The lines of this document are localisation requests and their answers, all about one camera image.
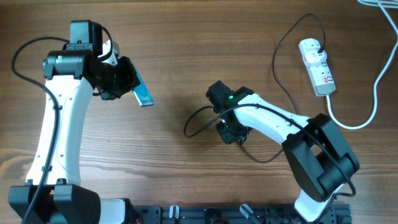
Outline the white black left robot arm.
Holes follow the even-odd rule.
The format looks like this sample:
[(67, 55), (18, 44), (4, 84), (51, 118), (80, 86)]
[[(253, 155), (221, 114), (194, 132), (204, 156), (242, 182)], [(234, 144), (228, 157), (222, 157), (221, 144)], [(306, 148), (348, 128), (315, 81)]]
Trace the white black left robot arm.
[(37, 152), (24, 185), (12, 186), (8, 196), (23, 223), (142, 221), (129, 199), (103, 199), (81, 186), (80, 146), (92, 97), (115, 100), (143, 88), (131, 59), (104, 35), (99, 23), (72, 21), (62, 50), (43, 62), (47, 101)]

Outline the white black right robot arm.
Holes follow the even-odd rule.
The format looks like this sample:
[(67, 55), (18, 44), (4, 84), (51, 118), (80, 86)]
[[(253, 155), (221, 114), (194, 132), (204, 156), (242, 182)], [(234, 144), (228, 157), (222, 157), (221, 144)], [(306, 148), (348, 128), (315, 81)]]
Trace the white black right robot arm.
[(318, 221), (345, 184), (359, 170), (359, 161), (335, 122), (320, 113), (314, 118), (285, 111), (253, 90), (233, 91), (217, 81), (206, 97), (221, 122), (216, 129), (226, 144), (242, 144), (255, 129), (282, 146), (301, 188), (295, 211), (306, 221)]

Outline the white charger plug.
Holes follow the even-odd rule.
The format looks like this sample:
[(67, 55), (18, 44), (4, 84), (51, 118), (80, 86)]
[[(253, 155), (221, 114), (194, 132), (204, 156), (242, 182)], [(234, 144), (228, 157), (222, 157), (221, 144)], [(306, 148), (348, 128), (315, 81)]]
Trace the white charger plug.
[(319, 53), (318, 50), (309, 50), (303, 55), (303, 62), (306, 67), (319, 67), (326, 62), (327, 54), (325, 51)]

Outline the white power strip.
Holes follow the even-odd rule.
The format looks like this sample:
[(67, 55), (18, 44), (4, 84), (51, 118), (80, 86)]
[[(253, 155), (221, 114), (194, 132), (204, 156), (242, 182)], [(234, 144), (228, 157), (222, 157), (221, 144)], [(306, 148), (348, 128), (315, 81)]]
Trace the white power strip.
[[(316, 39), (304, 39), (299, 43), (300, 53), (303, 55), (309, 50), (320, 50), (320, 43)], [(306, 67), (316, 96), (327, 96), (336, 90), (334, 79), (327, 62), (319, 67)]]

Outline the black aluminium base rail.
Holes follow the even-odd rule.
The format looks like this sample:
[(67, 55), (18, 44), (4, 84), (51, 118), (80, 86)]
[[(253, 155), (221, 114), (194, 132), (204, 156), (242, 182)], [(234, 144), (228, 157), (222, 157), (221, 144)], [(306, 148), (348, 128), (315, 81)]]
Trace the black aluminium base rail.
[(130, 206), (127, 223), (212, 224), (212, 223), (307, 223), (292, 204), (243, 207)]

